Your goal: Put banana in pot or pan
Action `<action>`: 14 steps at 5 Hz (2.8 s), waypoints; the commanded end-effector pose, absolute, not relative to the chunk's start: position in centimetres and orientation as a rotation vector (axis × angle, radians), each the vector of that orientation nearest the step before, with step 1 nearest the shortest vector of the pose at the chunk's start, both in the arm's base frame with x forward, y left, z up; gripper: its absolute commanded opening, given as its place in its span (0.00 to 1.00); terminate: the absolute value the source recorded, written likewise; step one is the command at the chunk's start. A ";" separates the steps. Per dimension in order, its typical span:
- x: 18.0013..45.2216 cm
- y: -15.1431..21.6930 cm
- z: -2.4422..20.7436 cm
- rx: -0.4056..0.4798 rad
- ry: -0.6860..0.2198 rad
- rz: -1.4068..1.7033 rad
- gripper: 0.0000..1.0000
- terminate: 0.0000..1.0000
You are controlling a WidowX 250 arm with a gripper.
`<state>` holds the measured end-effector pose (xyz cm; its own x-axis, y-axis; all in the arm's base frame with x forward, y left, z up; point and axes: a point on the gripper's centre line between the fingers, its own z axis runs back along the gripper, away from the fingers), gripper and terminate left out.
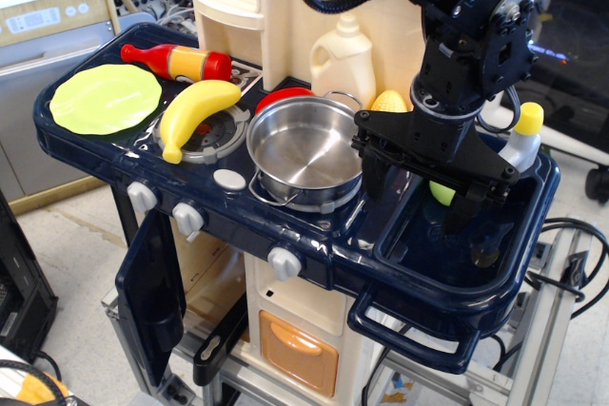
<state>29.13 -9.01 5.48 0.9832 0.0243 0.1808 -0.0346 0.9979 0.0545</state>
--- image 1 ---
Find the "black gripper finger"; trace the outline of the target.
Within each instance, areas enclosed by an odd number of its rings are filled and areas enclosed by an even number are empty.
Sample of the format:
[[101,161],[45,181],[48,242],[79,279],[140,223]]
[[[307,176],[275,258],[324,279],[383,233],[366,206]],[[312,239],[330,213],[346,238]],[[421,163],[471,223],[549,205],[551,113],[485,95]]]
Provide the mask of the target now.
[[457,235],[480,213],[485,192],[482,188],[470,186],[465,193],[457,192],[449,205],[443,222],[445,235]]
[[390,164],[367,146],[362,156],[363,189],[369,199],[378,203],[384,193],[384,184]]

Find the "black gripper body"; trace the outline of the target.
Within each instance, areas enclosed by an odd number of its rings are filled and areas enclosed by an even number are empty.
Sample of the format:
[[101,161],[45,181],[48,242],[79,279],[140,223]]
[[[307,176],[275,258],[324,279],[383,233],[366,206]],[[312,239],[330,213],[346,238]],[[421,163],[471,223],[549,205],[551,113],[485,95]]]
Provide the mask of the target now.
[[465,193],[470,186],[482,188],[485,202],[504,203],[520,173],[477,133],[474,121],[483,98],[474,95],[466,106],[434,96],[414,78],[410,112],[360,110],[354,116],[358,128],[352,147],[360,157],[369,146],[390,167]]

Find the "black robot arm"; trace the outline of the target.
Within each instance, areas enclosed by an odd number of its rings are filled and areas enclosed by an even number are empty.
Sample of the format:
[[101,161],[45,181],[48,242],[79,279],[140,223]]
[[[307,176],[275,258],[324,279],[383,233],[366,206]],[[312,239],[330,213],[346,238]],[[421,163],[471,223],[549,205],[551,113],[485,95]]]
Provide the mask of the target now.
[[[370,0],[303,0],[334,14]],[[455,191],[443,230],[461,232],[491,203],[505,201],[519,171],[481,137],[484,105],[530,76],[532,0],[409,0],[422,10],[424,55],[406,113],[361,110],[353,140],[363,187],[378,200],[390,166]]]

